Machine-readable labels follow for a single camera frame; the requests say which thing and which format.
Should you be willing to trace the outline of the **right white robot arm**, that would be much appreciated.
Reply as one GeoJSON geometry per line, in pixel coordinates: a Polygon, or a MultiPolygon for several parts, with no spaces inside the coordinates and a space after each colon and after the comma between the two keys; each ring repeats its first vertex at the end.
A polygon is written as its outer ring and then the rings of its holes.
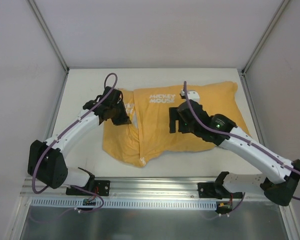
{"type": "Polygon", "coordinates": [[[234,174],[222,171],[213,183],[210,195],[221,199],[233,193],[265,196],[271,202],[288,206],[300,181],[300,160],[289,160],[248,136],[234,121],[222,114],[208,115],[202,105],[187,100],[169,108],[169,132],[192,133],[205,142],[231,151],[259,174],[234,174]]]}

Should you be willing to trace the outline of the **yellow Mickey Mouse pillowcase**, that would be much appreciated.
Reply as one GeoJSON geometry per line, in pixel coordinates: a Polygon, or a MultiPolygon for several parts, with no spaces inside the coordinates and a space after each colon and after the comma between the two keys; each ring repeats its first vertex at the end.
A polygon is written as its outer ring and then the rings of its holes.
{"type": "MultiPolygon", "coordinates": [[[[122,89],[123,103],[130,124],[115,126],[110,120],[103,125],[102,149],[116,160],[144,167],[164,152],[202,152],[215,147],[192,133],[181,133],[177,117],[169,109],[185,102],[182,85],[155,88],[122,89]]],[[[246,133],[249,131],[237,106],[238,85],[224,81],[208,85],[187,85],[188,97],[203,106],[209,116],[222,114],[246,133]]]]}

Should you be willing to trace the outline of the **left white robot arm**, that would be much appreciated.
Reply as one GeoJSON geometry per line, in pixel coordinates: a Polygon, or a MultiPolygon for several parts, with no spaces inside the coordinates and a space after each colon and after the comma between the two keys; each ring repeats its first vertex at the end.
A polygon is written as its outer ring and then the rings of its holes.
{"type": "Polygon", "coordinates": [[[30,145],[27,173],[32,181],[41,181],[46,187],[57,189],[69,186],[89,195],[95,188],[95,176],[81,167],[68,167],[66,156],[88,132],[111,120],[116,126],[131,123],[119,89],[107,86],[102,95],[86,102],[74,122],[62,132],[30,145]]]}

